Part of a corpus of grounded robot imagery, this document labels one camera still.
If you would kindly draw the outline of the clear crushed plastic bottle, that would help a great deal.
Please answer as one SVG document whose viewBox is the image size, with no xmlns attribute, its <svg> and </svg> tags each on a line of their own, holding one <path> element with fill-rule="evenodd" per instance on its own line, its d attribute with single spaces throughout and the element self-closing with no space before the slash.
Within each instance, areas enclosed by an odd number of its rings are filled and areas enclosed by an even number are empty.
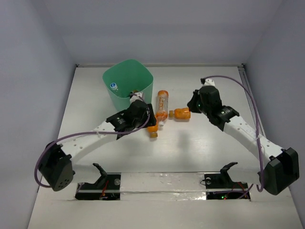
<svg viewBox="0 0 305 229">
<path fill-rule="evenodd" d="M 111 83 L 110 84 L 110 89 L 114 92 L 117 93 L 119 91 L 118 86 L 116 83 Z"/>
</svg>

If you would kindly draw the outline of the tall orange bottle white cap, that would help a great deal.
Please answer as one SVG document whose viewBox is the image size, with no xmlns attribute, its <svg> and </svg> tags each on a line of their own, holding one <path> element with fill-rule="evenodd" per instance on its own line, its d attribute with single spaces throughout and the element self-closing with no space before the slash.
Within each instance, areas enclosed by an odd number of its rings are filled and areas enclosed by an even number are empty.
<svg viewBox="0 0 305 229">
<path fill-rule="evenodd" d="M 161 90 L 158 92 L 156 118 L 160 127 L 164 126 L 165 121 L 168 117 L 168 99 L 169 94 L 167 91 Z"/>
</svg>

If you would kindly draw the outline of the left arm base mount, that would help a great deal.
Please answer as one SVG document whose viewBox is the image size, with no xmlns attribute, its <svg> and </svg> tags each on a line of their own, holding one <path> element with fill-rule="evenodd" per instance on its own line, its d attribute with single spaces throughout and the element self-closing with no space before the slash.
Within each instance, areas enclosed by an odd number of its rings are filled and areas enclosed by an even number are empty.
<svg viewBox="0 0 305 229">
<path fill-rule="evenodd" d="M 79 183 L 75 193 L 77 200 L 120 200 L 121 173 L 107 173 L 99 164 L 93 163 L 100 177 L 94 183 Z"/>
</svg>

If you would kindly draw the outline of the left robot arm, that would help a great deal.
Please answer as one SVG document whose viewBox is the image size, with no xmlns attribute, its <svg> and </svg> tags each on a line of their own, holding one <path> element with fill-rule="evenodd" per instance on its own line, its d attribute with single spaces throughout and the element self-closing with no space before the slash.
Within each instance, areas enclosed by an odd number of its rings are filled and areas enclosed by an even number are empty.
<svg viewBox="0 0 305 229">
<path fill-rule="evenodd" d="M 77 163 L 102 145 L 154 125 L 153 106 L 141 99 L 135 100 L 92 131 L 74 133 L 48 143 L 36 163 L 34 179 L 39 186 L 53 191 L 63 190 L 70 183 L 90 183 L 94 188 L 101 188 L 105 176 L 94 172 L 89 179 L 81 178 Z"/>
</svg>

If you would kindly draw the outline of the green plastic bin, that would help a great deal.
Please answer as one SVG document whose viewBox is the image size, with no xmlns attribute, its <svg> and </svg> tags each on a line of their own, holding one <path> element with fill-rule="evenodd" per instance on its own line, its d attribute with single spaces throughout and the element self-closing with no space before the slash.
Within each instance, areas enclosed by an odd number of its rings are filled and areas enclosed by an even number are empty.
<svg viewBox="0 0 305 229">
<path fill-rule="evenodd" d="M 130 105 L 130 92 L 143 92 L 146 103 L 152 101 L 153 75 L 139 61 L 134 59 L 120 62 L 104 72 L 102 80 L 107 87 L 109 96 L 117 111 L 125 110 Z M 110 84 L 116 83 L 119 91 L 114 93 Z"/>
</svg>

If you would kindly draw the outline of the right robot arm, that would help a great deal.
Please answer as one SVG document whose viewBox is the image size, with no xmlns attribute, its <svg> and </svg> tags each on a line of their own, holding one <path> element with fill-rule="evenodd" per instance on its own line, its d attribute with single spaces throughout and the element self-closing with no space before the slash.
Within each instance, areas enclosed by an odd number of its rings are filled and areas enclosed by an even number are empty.
<svg viewBox="0 0 305 229">
<path fill-rule="evenodd" d="M 298 153 L 291 147 L 283 149 L 256 133 L 237 111 L 222 104 L 214 86 L 195 90 L 187 106 L 192 113 L 204 114 L 212 125 L 233 137 L 259 160 L 258 168 L 241 168 L 237 162 L 223 166 L 219 181 L 224 187 L 245 182 L 278 195 L 299 179 Z"/>
</svg>

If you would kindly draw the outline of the small orange bottle barcode label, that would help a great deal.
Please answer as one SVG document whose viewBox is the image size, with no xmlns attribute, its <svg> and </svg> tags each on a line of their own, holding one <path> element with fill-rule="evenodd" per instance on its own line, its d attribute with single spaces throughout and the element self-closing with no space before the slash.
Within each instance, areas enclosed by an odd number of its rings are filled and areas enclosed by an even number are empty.
<svg viewBox="0 0 305 229">
<path fill-rule="evenodd" d="M 154 126 L 149 126 L 147 127 L 147 131 L 149 133 L 150 138 L 157 138 L 158 137 L 158 124 L 154 125 Z"/>
</svg>

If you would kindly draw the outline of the silver tape strip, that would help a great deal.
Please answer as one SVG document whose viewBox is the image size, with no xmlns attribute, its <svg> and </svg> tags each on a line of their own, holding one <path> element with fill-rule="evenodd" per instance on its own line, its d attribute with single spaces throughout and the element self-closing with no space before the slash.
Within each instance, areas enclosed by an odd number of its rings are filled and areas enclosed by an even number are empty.
<svg viewBox="0 0 305 229">
<path fill-rule="evenodd" d="M 126 201 L 206 200 L 204 173 L 122 173 L 120 198 Z"/>
</svg>

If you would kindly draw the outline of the small orange bottle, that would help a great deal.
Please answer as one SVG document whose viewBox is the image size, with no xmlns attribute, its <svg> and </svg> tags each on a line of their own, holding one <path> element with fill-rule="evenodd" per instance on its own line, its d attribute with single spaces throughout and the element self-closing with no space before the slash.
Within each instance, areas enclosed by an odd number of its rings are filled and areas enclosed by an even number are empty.
<svg viewBox="0 0 305 229">
<path fill-rule="evenodd" d="M 191 112 L 188 107 L 177 108 L 169 111 L 169 117 L 178 120 L 189 120 L 191 118 Z"/>
</svg>

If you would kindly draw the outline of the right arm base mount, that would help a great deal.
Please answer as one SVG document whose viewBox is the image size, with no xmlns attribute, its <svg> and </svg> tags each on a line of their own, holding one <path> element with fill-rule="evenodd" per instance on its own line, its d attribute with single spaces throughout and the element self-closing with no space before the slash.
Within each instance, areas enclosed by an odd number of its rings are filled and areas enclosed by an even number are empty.
<svg viewBox="0 0 305 229">
<path fill-rule="evenodd" d="M 204 174 L 200 184 L 206 188 L 207 200 L 251 199 L 248 184 L 234 182 L 229 177 L 228 170 L 234 165 L 237 162 L 223 166 L 219 172 Z"/>
</svg>

